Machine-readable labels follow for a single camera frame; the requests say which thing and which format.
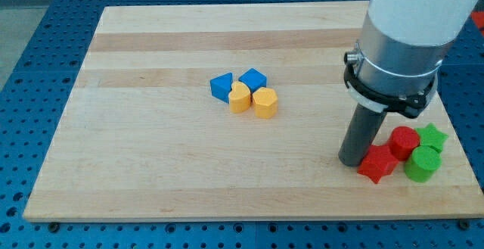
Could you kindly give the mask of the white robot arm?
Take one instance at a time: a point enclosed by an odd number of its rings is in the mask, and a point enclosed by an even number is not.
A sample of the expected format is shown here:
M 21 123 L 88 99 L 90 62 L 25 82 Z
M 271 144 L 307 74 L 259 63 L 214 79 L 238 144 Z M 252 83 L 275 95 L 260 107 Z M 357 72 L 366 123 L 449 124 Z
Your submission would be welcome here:
M 358 105 L 338 157 L 367 154 L 389 112 L 416 118 L 436 93 L 444 57 L 479 0 L 370 0 L 361 34 L 344 54 L 344 83 Z

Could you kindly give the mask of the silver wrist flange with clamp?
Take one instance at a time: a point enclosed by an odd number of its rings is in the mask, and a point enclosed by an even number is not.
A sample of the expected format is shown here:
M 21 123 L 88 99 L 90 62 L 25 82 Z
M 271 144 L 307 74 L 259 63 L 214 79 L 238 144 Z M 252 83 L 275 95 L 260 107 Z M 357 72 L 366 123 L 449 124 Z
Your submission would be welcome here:
M 413 45 L 394 39 L 366 16 L 353 50 L 344 54 L 344 83 L 357 101 L 355 116 L 388 112 L 414 119 L 436 94 L 438 70 L 452 41 Z

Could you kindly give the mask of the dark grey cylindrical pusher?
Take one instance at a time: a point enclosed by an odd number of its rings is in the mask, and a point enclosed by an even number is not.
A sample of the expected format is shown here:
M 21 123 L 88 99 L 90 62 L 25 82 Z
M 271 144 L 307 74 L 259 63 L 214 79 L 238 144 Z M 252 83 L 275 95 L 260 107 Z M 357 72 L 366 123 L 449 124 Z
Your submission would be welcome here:
M 378 133 L 386 112 L 375 112 L 358 104 L 352 115 L 338 158 L 348 167 L 357 167 L 367 154 Z

